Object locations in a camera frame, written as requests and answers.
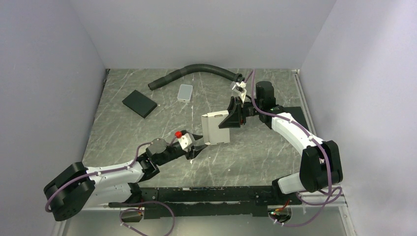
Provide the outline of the white cardboard box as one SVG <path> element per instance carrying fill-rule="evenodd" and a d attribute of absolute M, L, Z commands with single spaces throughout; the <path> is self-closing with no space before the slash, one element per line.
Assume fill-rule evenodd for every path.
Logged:
<path fill-rule="evenodd" d="M 228 116 L 227 110 L 201 115 L 203 140 L 206 145 L 226 144 L 230 142 L 229 128 L 219 128 L 219 124 Z"/>

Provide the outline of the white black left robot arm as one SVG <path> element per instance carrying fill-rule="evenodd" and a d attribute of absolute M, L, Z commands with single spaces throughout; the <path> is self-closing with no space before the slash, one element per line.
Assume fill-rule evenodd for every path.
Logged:
<path fill-rule="evenodd" d="M 142 199 L 139 183 L 159 174 L 159 167 L 173 160 L 196 158 L 208 147 L 202 139 L 202 135 L 182 130 L 171 142 L 157 138 L 138 145 L 133 159 L 121 164 L 86 167 L 75 162 L 44 187 L 45 211 L 56 221 L 64 221 L 102 204 L 136 206 Z"/>

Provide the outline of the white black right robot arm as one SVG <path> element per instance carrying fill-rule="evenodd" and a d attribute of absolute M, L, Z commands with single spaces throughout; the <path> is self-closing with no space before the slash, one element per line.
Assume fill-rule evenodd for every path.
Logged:
<path fill-rule="evenodd" d="M 231 89 L 238 96 L 231 97 L 228 115 L 219 124 L 220 129 L 239 128 L 246 123 L 247 117 L 258 116 L 262 123 L 284 137 L 301 155 L 298 173 L 273 181 L 271 198 L 275 203 L 285 203 L 292 193 L 316 192 L 342 181 L 337 143 L 324 141 L 312 134 L 293 116 L 294 107 L 278 105 L 271 82 L 258 82 L 255 97 L 247 95 L 245 82 L 233 82 Z"/>

